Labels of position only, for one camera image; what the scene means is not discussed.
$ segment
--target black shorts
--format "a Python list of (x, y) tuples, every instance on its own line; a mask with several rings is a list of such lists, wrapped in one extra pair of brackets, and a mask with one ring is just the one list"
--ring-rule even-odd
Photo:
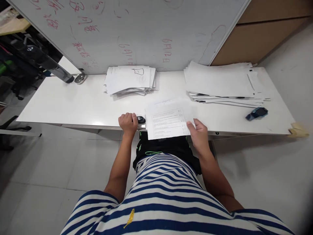
[(139, 132), (139, 143), (136, 149), (136, 159), (133, 162), (133, 168), (136, 170), (137, 163), (141, 158), (155, 153), (173, 154), (188, 163), (198, 175), (202, 174), (200, 161), (193, 156), (186, 136), (148, 140), (147, 132)]

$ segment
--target person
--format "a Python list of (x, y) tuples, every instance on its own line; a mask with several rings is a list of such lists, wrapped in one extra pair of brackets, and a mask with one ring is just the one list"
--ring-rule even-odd
[(235, 199), (210, 151), (207, 127), (197, 119), (195, 127), (190, 121), (187, 127), (199, 155), (207, 191), (196, 178), (193, 166), (197, 167), (197, 162), (188, 163), (189, 153), (181, 156), (183, 150), (190, 149), (185, 137), (178, 139), (180, 143), (177, 137), (151, 141), (145, 132), (140, 132), (135, 160), (137, 176), (125, 196), (131, 143), (138, 122), (135, 113), (121, 115), (118, 122), (124, 134), (108, 184), (104, 191), (93, 190), (81, 196), (62, 235), (293, 234), (275, 215), (244, 209)]

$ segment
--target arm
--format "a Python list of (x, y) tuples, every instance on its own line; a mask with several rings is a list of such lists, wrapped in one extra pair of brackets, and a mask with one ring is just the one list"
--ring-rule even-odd
[(196, 128), (190, 121), (187, 127), (191, 134), (194, 147), (199, 154), (200, 166), (205, 188), (229, 211), (243, 209), (235, 199), (234, 192), (226, 177), (219, 168), (208, 142), (208, 128), (198, 119), (194, 119)]
[(124, 135), (111, 169), (109, 182), (104, 192), (113, 195), (121, 203), (125, 196), (130, 167), (131, 142), (133, 141), (138, 127), (136, 114), (122, 114), (118, 118), (118, 124), (123, 129)]

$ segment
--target green drawstring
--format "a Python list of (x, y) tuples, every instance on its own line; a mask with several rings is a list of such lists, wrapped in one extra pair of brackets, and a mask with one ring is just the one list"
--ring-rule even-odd
[(163, 153), (163, 152), (151, 152), (151, 151), (145, 152), (146, 155), (157, 154), (157, 153)]

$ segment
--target hand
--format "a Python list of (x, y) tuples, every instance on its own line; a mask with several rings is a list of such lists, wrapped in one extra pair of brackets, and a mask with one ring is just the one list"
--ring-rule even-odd
[(124, 131), (125, 136), (134, 138), (138, 128), (138, 119), (135, 113), (125, 113), (118, 118), (118, 124)]
[(193, 120), (196, 124), (196, 128), (190, 121), (186, 123), (190, 131), (192, 143), (199, 154), (205, 154), (207, 151), (210, 151), (208, 128), (198, 119), (194, 118)]

